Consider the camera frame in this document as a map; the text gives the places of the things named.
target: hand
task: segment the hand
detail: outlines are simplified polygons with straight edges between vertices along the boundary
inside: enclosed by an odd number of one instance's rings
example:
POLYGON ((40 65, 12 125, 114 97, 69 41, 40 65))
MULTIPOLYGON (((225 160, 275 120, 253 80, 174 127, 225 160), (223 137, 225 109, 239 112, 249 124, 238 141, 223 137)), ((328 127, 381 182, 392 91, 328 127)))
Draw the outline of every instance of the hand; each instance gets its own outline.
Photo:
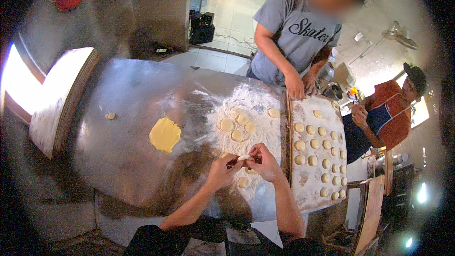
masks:
POLYGON ((232 182, 234 174, 236 174, 244 164, 243 161, 240 161, 237 162, 234 167, 228 169, 226 166, 228 162, 236 160, 237 158, 238 156, 229 154, 226 157, 212 162, 205 185, 208 188, 211 188, 213 192, 228 186, 232 182))
POLYGON ((304 82, 300 79, 297 71, 286 75, 284 77, 284 84, 286 84, 289 96, 294 100, 302 100, 305 98, 304 82))
POLYGON ((367 110, 365 109, 365 106, 361 105, 361 104, 352 106, 351 115, 354 116, 358 111, 361 111, 365 116, 368 115, 367 110))
POLYGON ((260 143, 253 145, 250 150, 250 156, 255 160, 259 160, 258 164, 252 160, 245 160, 249 168, 256 170, 256 172, 266 181, 276 183, 286 179, 275 157, 270 153, 265 144, 260 143))
POLYGON ((316 88, 316 75, 309 71, 307 74, 304 75, 302 78, 302 81, 304 83, 304 88, 305 88, 305 94, 306 95, 314 95, 318 93, 318 89, 316 88))
POLYGON ((365 115, 362 111, 358 111, 355 115, 353 115, 352 121, 361 129, 369 127, 367 124, 367 115, 365 115))

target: tiled floor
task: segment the tiled floor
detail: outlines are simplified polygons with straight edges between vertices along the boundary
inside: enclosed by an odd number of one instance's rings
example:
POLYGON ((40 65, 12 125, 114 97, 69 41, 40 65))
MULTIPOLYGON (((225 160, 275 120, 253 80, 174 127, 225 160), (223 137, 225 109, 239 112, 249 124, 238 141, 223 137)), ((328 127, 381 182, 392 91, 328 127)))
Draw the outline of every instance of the tiled floor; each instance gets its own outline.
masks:
POLYGON ((190 48, 189 52, 178 54, 163 60, 178 66, 197 66, 202 69, 211 69, 245 76, 250 60, 236 55, 215 52, 206 49, 190 48))
POLYGON ((265 0, 208 0, 201 12, 215 14, 215 36, 213 42, 202 45, 238 54, 254 53, 257 47, 253 37, 258 23, 253 20, 253 15, 264 2, 265 0))

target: red shirt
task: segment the red shirt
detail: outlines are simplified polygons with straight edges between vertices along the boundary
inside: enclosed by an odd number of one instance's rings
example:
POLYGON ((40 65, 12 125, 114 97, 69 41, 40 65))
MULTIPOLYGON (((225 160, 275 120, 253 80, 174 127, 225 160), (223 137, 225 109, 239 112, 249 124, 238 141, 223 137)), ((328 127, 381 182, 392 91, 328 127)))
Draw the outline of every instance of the red shirt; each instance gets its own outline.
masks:
MULTIPOLYGON (((397 93, 402 93, 402 89, 395 80, 376 85, 374 87, 375 99, 371 107, 374 108, 383 104, 384 101, 397 93)), ((385 102, 385 106, 393 118, 379 130, 378 136, 384 142, 387 150, 391 150, 402 142, 411 131, 411 109, 400 114, 405 108, 401 105, 399 95, 385 102)))

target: dough ball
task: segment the dough ball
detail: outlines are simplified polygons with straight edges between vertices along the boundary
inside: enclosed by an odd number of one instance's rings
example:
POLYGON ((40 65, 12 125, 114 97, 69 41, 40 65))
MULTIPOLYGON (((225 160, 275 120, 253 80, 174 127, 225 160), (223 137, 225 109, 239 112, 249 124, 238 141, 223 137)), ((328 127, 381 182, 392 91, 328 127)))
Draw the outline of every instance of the dough ball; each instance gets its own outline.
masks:
POLYGON ((257 175, 258 173, 254 169, 248 169, 248 167, 245 167, 245 172, 250 175, 257 175))
POLYGON ((317 150, 319 148, 319 141, 317 139, 312 139, 310 145, 313 149, 317 150))
POLYGON ((295 123, 295 124, 294 124, 294 129, 295 129, 295 131, 298 132, 298 133, 303 133, 304 130, 305 130, 305 126, 304 126, 303 123, 295 123))
POLYGON ((316 129, 314 128, 314 126, 312 124, 307 125, 306 129, 307 129, 308 134, 314 134, 316 132, 316 129))
POLYGON ((310 164, 310 166, 316 166, 318 165, 318 159, 314 155, 311 155, 308 157, 308 164, 310 164))
POLYGON ((232 131, 231 139, 235 140, 236 142, 241 142, 243 140, 243 132, 241 130, 235 129, 232 131))
POLYGON ((247 160, 247 159, 249 159, 249 160, 254 160, 253 157, 251 157, 251 156, 245 154, 245 155, 242 155, 241 157, 237 158, 237 161, 244 161, 244 160, 247 160))
POLYGON ((341 180, 340 176, 335 176, 332 180, 332 184, 334 186, 336 186, 336 185, 340 184, 340 180, 341 180))
POLYGON ((330 140, 325 139, 325 140, 322 142, 322 147, 324 147, 325 149, 328 150, 328 149, 330 148, 330 146, 331 146, 330 140))
POLYGON ((242 127, 245 126, 248 121, 249 121, 248 116, 245 114, 240 114, 237 117, 237 124, 241 125, 242 127))
POLYGON ((245 125, 245 131, 246 131, 248 134, 253 133, 255 130, 256 130, 256 124, 255 124, 255 123, 249 121, 249 122, 245 125))
POLYGON ((346 174, 346 165, 341 165, 341 166, 340 166, 340 172, 341 172, 342 174, 346 174))
POLYGON ((337 156, 338 154, 338 149, 336 147, 332 147, 330 149, 330 153, 333 155, 333 156, 337 156))
POLYGON ((346 191, 344 189, 341 189, 338 194, 339 194, 340 199, 343 199, 346 196, 346 191))
POLYGON ((318 128, 318 133, 319 133, 320 136, 325 136, 326 132, 327 131, 326 131, 326 129, 324 127, 319 127, 318 128))
POLYGON ((303 140, 298 140, 294 144, 295 149, 298 151, 304 151, 305 150, 305 142, 303 140))
POLYGON ((314 111, 313 111, 313 114, 314 114, 314 116, 315 116, 316 118, 318 118, 318 119, 322 118, 322 112, 319 111, 319 110, 314 110, 314 111))
POLYGON ((322 174, 321 181, 322 183, 327 183, 330 180, 330 176, 327 173, 322 174))
POLYGON ((234 129, 234 123, 228 119, 222 119, 220 121, 220 129, 225 132, 230 132, 234 129))
POLYGON ((332 200, 337 200, 338 196, 339 196, 338 192, 333 192, 332 193, 332 200))
POLYGON ((248 177, 240 177, 238 179, 238 186, 242 189, 248 188, 250 185, 250 180, 248 177))
POLYGON ((340 104, 338 104, 337 101, 332 101, 332 107, 333 107, 335 110, 339 110, 339 109, 340 109, 340 104))
POLYGON ((330 160, 328 160, 327 158, 324 158, 324 160, 322 161, 322 167, 327 169, 330 167, 330 160))
POLYGON ((294 158, 295 164, 297 165, 303 165, 306 162, 306 159, 303 155, 298 155, 294 158))
POLYGON ((231 117, 234 119, 237 119, 237 117, 242 114, 242 110, 239 108, 232 108, 229 113, 231 114, 231 117))
POLYGON ((280 111, 276 108, 270 108, 267 110, 267 114, 272 118, 278 118, 280 116, 280 111))
POLYGON ((116 113, 109 113, 109 114, 106 114, 106 116, 104 116, 104 117, 108 120, 112 120, 115 118, 115 116, 117 116, 116 113))
POLYGON ((319 196, 324 198, 324 197, 327 197, 327 195, 328 195, 328 189, 326 187, 323 187, 321 189, 321 191, 319 192, 319 196))

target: dough piece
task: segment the dough piece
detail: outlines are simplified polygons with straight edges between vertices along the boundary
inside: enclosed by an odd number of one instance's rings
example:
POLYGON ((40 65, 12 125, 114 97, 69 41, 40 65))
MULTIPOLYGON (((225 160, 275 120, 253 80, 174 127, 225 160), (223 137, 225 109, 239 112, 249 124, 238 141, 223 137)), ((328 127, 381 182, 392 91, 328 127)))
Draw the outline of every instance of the dough piece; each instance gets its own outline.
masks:
POLYGON ((248 134, 253 133, 255 130, 256 130, 256 124, 255 124, 255 123, 249 121, 249 122, 245 125, 245 131, 246 131, 248 134))
POLYGON ((298 155, 298 156, 296 156, 294 158, 294 162, 297 165, 304 165, 306 160, 305 160, 305 157, 303 155, 298 155))
POLYGON ((244 127, 248 121, 249 121, 248 116, 245 114, 240 114, 237 117, 237 124, 241 125, 242 127, 244 127))
POLYGON ((241 142, 243 140, 243 132, 241 130, 235 129, 232 131, 231 139, 235 140, 236 142, 241 142))
POLYGON ((250 185, 250 180, 248 177, 240 177, 238 179, 238 186, 242 189, 248 188, 250 185))
POLYGON ((312 139, 310 145, 313 149, 317 150, 319 148, 319 141, 317 139, 312 139))
POLYGON ((321 189, 321 191, 319 192, 319 196, 324 198, 324 197, 327 197, 327 195, 328 195, 328 189, 326 187, 323 187, 321 189))
POLYGON ((322 167, 327 169, 330 167, 330 160, 328 160, 327 158, 324 158, 324 160, 322 161, 322 167))
POLYGON ((332 147, 330 149, 330 153, 333 155, 333 156, 337 156, 338 154, 338 149, 336 147, 332 147))
POLYGON ((231 117, 234 119, 237 119, 237 117, 242 114, 242 110, 239 108, 232 108, 229 113, 231 114, 231 117))
POLYGON ((341 172, 342 174, 346 174, 346 165, 341 165, 341 166, 340 166, 340 172, 341 172))
POLYGON ((318 118, 318 119, 322 118, 322 112, 319 111, 319 110, 314 110, 314 111, 313 111, 313 114, 314 114, 314 116, 315 116, 316 118, 318 118))
POLYGON ((338 192, 333 192, 332 193, 332 200, 337 200, 338 196, 339 196, 338 192))
POLYGON ((346 159, 346 151, 340 151, 340 158, 346 159))
POLYGON ((318 128, 318 134, 320 136, 325 136, 325 134, 327 133, 326 129, 324 127, 319 127, 318 128))
POLYGON ((172 152, 174 145, 180 141, 182 130, 169 118, 159 119, 148 135, 150 143, 159 151, 172 152))
POLYGON ((322 174, 321 181, 322 183, 327 183, 330 180, 330 176, 327 173, 322 174))
POLYGON ((322 142, 322 147, 324 147, 326 150, 328 150, 330 148, 331 144, 330 144, 330 140, 328 139, 325 139, 323 142, 322 142))
POLYGON ((220 121, 220 129, 225 132, 230 132, 234 129, 234 123, 228 119, 222 119, 220 121))
POLYGON ((340 176, 335 176, 332 180, 332 184, 334 186, 336 186, 336 185, 340 184, 340 180, 341 180, 340 176))
POLYGON ((316 129, 314 128, 314 126, 312 124, 307 125, 306 129, 307 129, 308 134, 314 134, 316 132, 316 129))
POLYGON ((318 159, 314 155, 311 155, 308 157, 308 164, 310 164, 310 166, 316 166, 318 165, 318 159))
POLYGON ((272 118, 278 118, 280 116, 280 111, 276 108, 270 108, 267 110, 267 114, 272 118))
POLYGON ((338 104, 337 101, 332 101, 332 107, 333 107, 335 110, 340 110, 340 104, 338 104))
POLYGON ((294 129, 295 129, 295 131, 298 132, 298 133, 303 133, 304 130, 305 130, 305 126, 304 126, 303 123, 295 123, 295 124, 294 124, 294 129))
POLYGON ((109 114, 106 114, 106 116, 104 116, 104 117, 108 120, 112 120, 115 118, 115 116, 117 116, 116 113, 109 113, 109 114))
POLYGON ((295 149, 298 151, 304 151, 305 150, 305 142, 303 140, 298 140, 294 144, 295 149))
POLYGON ((258 173, 254 169, 248 169, 248 167, 245 167, 245 172, 250 175, 257 175, 258 173))
POLYGON ((251 156, 245 154, 245 155, 242 155, 241 157, 237 158, 237 161, 244 161, 244 160, 247 160, 247 159, 249 159, 249 160, 254 160, 253 157, 251 157, 251 156))
POLYGON ((338 194, 339 194, 340 199, 343 199, 346 196, 346 191, 344 189, 341 189, 338 194))

